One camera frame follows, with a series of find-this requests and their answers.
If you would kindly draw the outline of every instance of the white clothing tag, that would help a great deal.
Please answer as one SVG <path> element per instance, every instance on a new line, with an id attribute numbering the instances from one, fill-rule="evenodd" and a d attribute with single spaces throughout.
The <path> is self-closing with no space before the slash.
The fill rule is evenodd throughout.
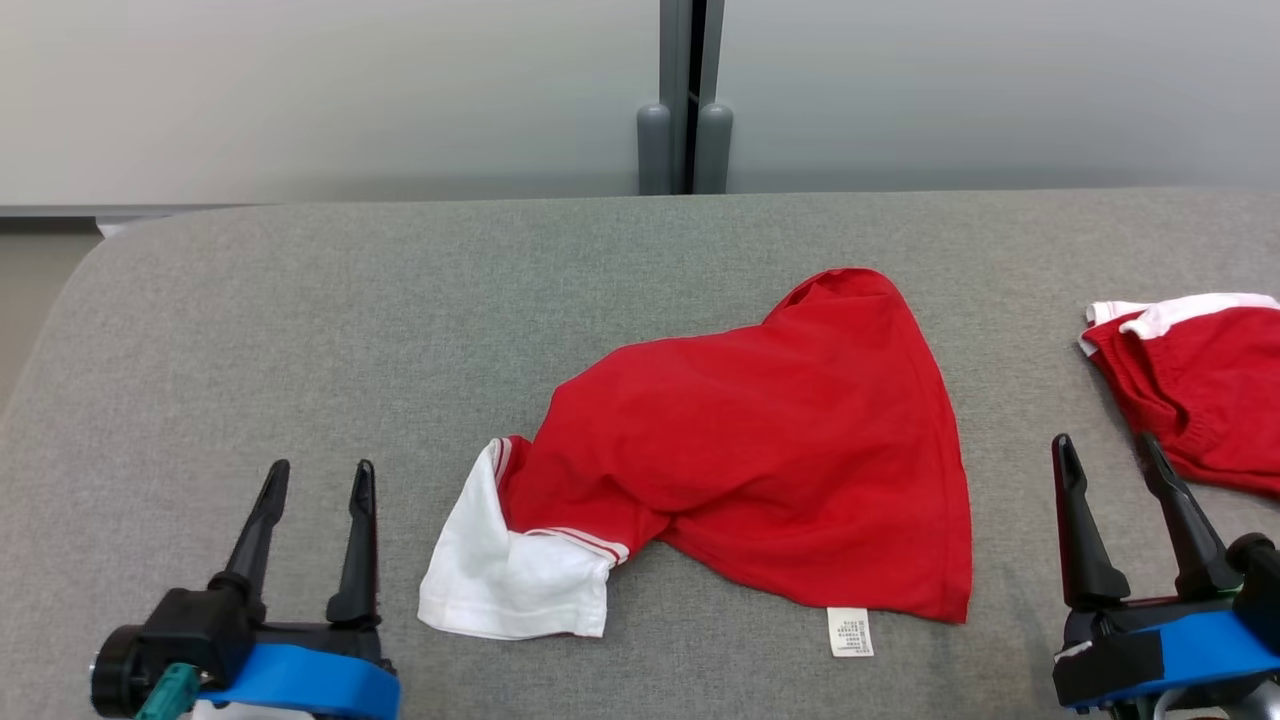
<path id="1" fill-rule="evenodd" d="M 872 657 L 872 625 L 861 607 L 828 607 L 827 632 L 836 657 Z"/>

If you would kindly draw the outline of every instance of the gray tablecloth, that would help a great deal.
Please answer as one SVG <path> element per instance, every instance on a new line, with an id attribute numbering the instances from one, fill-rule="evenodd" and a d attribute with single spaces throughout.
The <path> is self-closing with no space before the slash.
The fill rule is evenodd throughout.
<path id="1" fill-rule="evenodd" d="M 613 347 L 758 322 L 817 270 L 890 275 L 950 388 L 973 502 L 970 619 L 826 612 L 666 546 L 614 571 L 603 639 L 435 632 L 417 584 L 489 438 Z M 234 209 L 146 223 L 68 283 L 0 423 L 0 716 L 87 717 L 115 625 L 225 561 L 273 460 L 293 483 L 270 616 L 319 619 L 360 457 L 380 480 L 383 638 L 403 717 L 1059 717 L 1048 442 L 1076 441 L 1115 562 L 1166 593 L 1160 509 L 1075 346 L 1093 300 L 1276 293 L 1280 199 L 1051 191 Z M 1263 500 L 1198 488 L 1230 541 Z M 856 574 L 858 568 L 849 568 Z M 867 582 L 876 582 L 868 578 Z"/>

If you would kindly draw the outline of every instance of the folded red garment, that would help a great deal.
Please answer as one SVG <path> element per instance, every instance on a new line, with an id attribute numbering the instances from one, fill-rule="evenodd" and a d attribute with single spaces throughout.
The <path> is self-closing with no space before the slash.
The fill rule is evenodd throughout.
<path id="1" fill-rule="evenodd" d="M 489 452 L 474 474 L 498 484 L 512 543 L 494 571 L 503 588 L 513 573 L 556 575 L 541 561 L 512 569 L 527 537 L 594 552 L 605 574 L 657 538 L 803 605 L 965 619 L 972 541 L 955 418 L 906 302 L 872 270 L 820 273 L 758 325 L 622 347 L 556 391 L 532 442 Z M 547 634 L 522 620 L 545 607 L 512 607 L 506 591 L 445 573 L 466 565 L 454 546 L 467 544 L 449 527 L 442 543 L 447 534 L 453 550 L 438 546 L 420 616 L 485 637 Z M 557 612 L 577 618 L 567 632 L 603 629 L 603 605 L 570 612 L 571 596 L 595 592 L 552 593 Z M 467 605 L 507 619 L 458 610 Z"/>
<path id="2" fill-rule="evenodd" d="M 1188 478 L 1280 497 L 1280 304 L 1210 293 L 1096 302 L 1080 346 L 1134 434 Z"/>

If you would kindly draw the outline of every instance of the white fabric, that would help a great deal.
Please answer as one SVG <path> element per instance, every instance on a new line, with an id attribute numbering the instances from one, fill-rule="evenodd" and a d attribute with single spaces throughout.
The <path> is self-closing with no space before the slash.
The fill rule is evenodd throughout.
<path id="1" fill-rule="evenodd" d="M 1213 313 L 1221 313 L 1231 307 L 1270 307 L 1280 310 L 1280 302 L 1276 302 L 1270 295 L 1251 292 L 1210 292 L 1165 300 L 1156 304 L 1111 300 L 1091 304 L 1084 309 L 1084 319 L 1092 328 L 1093 325 L 1110 323 L 1123 315 L 1140 311 L 1142 314 L 1137 318 L 1121 323 L 1120 332 L 1133 333 L 1140 340 L 1155 340 L 1167 333 L 1178 323 L 1202 315 L 1212 315 Z M 1080 336 L 1079 343 L 1085 355 L 1093 355 L 1098 350 L 1092 342 L 1084 340 L 1084 336 Z"/>
<path id="2" fill-rule="evenodd" d="M 509 532 L 498 503 L 509 457 L 511 443 L 495 439 L 471 468 L 422 578 L 419 619 L 479 638 L 603 635 L 604 583 L 626 547 L 566 528 Z"/>

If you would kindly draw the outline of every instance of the red garment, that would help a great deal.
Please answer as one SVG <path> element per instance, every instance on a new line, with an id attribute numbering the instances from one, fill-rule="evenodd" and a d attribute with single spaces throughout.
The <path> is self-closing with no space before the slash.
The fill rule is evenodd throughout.
<path id="1" fill-rule="evenodd" d="M 1100 302 L 1080 345 L 1137 434 L 1183 475 L 1280 497 L 1280 304 L 1213 293 Z"/>
<path id="2" fill-rule="evenodd" d="M 532 443 L 511 439 L 498 496 L 515 533 L 630 553 L 658 538 L 803 605 L 965 620 L 955 416 L 872 270 L 820 273 L 759 325 L 622 347 L 556 391 Z"/>

